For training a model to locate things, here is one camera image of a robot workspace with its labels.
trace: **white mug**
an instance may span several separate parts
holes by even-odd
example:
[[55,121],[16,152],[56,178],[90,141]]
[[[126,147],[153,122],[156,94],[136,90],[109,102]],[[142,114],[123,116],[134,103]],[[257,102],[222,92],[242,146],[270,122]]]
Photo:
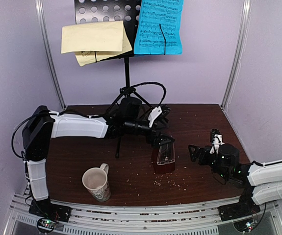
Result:
[[108,164],[103,163],[100,168],[88,169],[82,177],[83,185],[99,202],[105,202],[110,198],[108,170]]

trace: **wooden tabletop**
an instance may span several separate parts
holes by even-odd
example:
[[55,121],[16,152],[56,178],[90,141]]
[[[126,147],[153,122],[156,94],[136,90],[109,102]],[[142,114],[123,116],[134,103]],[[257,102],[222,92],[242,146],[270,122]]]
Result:
[[[73,106],[86,114],[100,114],[108,106]],[[240,150],[240,162],[248,163],[245,152],[218,105],[172,104],[168,115],[175,141],[176,170],[157,175],[151,164],[152,149],[145,137],[122,138],[120,158],[115,159],[117,140],[62,137],[51,140],[46,172],[51,199],[108,206],[161,206],[196,203],[235,197],[242,190],[221,185],[209,166],[190,161],[188,144],[209,145],[209,134],[217,128],[223,141]],[[97,202],[82,185],[83,173],[102,163],[109,164],[111,197]]]

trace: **musical notation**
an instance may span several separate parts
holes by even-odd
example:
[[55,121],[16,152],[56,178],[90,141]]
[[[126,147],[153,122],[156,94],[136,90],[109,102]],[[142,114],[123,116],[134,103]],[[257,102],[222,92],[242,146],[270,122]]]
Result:
[[181,54],[183,0],[142,0],[135,54]]

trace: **white wall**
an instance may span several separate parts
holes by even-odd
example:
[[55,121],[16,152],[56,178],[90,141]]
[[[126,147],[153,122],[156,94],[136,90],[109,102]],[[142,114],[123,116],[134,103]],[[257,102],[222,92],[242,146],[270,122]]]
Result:
[[[159,81],[167,103],[221,103],[239,33],[243,0],[185,0],[181,21],[183,54],[130,60],[131,83]],[[123,60],[80,67],[72,53],[60,54],[63,26],[75,24],[74,0],[44,0],[49,39],[67,104],[108,104],[125,85]],[[160,88],[140,89],[158,102]]]
[[229,119],[251,160],[282,159],[282,0],[253,1],[239,68]]
[[14,193],[26,185],[23,163],[11,151],[11,134],[40,104],[59,110],[35,3],[0,0],[0,234]]

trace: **blue paper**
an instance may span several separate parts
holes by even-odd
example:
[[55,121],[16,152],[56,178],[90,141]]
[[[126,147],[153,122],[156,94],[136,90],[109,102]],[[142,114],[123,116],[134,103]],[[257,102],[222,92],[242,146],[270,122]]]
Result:
[[181,54],[182,7],[183,0],[142,0],[134,54]]

